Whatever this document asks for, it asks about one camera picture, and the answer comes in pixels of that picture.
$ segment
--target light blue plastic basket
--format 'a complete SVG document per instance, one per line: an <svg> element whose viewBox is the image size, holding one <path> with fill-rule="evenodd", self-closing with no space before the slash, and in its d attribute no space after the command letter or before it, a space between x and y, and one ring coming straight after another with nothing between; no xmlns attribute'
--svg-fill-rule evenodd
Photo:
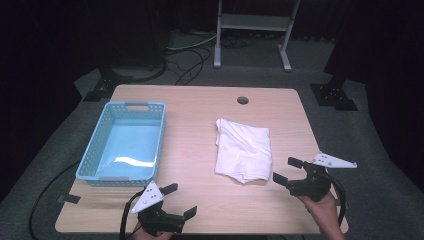
<svg viewBox="0 0 424 240"><path fill-rule="evenodd" d="M165 130L161 102L109 102L76 172L95 187L147 186L156 180ZM134 166L117 159L132 159Z"/></svg>

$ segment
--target hand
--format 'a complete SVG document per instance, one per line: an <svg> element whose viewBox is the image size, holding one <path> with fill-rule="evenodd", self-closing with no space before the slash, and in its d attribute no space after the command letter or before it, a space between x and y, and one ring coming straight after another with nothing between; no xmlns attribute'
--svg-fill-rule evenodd
<svg viewBox="0 0 424 240"><path fill-rule="evenodd" d="M297 197L306 209L311 213L317 223L321 233L328 240L344 240L346 239L340 230L337 220L336 199L331 192L328 192L319 202L314 202L308 196Z"/></svg>
<svg viewBox="0 0 424 240"><path fill-rule="evenodd" d="M172 237L173 233L171 232L158 232L156 237L148 234L140 225L137 225L134 228L133 239L134 240L168 240Z"/></svg>

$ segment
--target white towel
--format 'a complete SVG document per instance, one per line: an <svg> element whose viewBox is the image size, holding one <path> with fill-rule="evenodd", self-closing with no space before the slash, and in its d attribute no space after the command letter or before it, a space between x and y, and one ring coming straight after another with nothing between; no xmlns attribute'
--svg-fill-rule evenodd
<svg viewBox="0 0 424 240"><path fill-rule="evenodd" d="M271 146L268 128L256 128L225 119L216 121L218 159L215 172L245 184L271 174Z"/></svg>

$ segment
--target table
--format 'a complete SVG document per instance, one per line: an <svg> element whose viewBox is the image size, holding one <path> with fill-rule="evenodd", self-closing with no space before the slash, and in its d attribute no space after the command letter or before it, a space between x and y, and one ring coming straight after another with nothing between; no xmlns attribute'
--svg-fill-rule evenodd
<svg viewBox="0 0 424 240"><path fill-rule="evenodd" d="M249 100L238 103L239 97ZM272 181L242 185L214 172L219 118L270 129L272 171L293 179L304 170L287 165L288 157L312 160L319 151L298 93L292 89L120 85L111 101L162 101L167 105L166 130L157 184L178 183L165 196L163 210L182 215L197 206L187 221L189 234L308 234L319 229L304 206ZM59 232L119 232L125 203L139 188L91 187L76 179L56 222ZM129 214L127 231L136 215ZM342 231L348 225L343 222Z"/></svg>

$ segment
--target metal shelf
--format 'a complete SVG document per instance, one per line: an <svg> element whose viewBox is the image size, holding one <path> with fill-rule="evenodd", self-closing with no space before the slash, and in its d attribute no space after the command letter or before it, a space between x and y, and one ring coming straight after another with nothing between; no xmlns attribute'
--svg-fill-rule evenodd
<svg viewBox="0 0 424 240"><path fill-rule="evenodd" d="M222 29L249 29L264 31L281 31L286 32L282 43L278 44L283 67L286 72L291 72L291 65L286 53L287 43L290 39L290 33L293 28L294 19L300 0L293 0L294 7L292 13L288 17L280 16L263 16L263 15L243 15L243 14L226 14L222 13L222 0L218 5L218 20L216 26L216 45L214 55L214 67L221 67L221 31Z"/></svg>
<svg viewBox="0 0 424 240"><path fill-rule="evenodd" d="M287 31L289 17L222 14L221 28Z"/></svg>

